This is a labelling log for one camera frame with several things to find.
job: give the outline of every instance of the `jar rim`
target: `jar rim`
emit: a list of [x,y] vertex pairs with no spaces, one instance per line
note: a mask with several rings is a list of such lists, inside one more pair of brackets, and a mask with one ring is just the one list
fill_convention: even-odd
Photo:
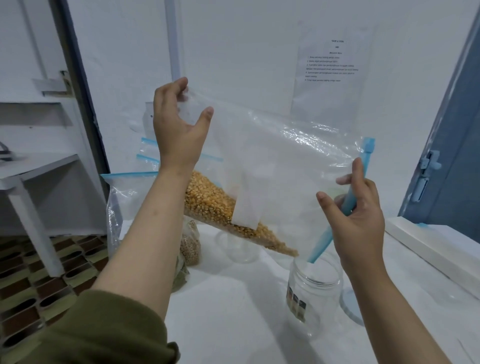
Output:
[[334,258],[334,257],[330,253],[324,253],[318,258],[317,262],[322,261],[325,264],[328,264],[331,268],[333,268],[335,270],[337,278],[334,279],[334,280],[324,281],[324,280],[319,280],[318,278],[314,279],[312,277],[309,277],[299,267],[298,262],[299,261],[305,262],[307,265],[311,265],[311,267],[313,267],[314,264],[308,263],[305,259],[302,259],[302,258],[299,258],[299,257],[297,257],[293,260],[293,266],[294,266],[294,269],[295,269],[295,273],[297,275],[299,275],[302,278],[303,281],[305,281],[306,283],[308,283],[312,286],[315,286],[317,288],[331,288],[331,287],[334,287],[334,286],[336,286],[340,283],[340,281],[342,279],[342,271],[340,269],[340,263],[337,262],[336,260],[333,262],[332,258]]

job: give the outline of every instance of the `sleeve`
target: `sleeve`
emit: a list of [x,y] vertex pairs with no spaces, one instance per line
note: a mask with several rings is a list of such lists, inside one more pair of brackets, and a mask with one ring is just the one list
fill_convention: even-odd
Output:
[[176,343],[158,315],[139,302],[88,290],[22,363],[176,363]]

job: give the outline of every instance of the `empty jar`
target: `empty jar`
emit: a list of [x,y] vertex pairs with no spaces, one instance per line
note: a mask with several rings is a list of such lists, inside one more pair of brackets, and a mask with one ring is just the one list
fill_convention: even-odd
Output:
[[343,287],[337,256],[325,252],[314,264],[297,257],[287,286],[288,323],[305,339],[314,339],[334,320]]

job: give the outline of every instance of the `gray door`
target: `gray door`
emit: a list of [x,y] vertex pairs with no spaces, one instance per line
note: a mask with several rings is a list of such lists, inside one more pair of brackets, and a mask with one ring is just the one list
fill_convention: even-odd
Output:
[[480,242],[480,31],[473,23],[400,216]]

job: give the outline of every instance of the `tiled floor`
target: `tiled floor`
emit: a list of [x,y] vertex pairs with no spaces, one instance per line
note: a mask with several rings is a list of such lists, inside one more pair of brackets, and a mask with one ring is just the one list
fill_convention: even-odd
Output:
[[0,238],[1,364],[14,364],[37,344],[38,334],[61,318],[108,262],[105,236],[52,238],[65,268],[48,276],[27,237]]

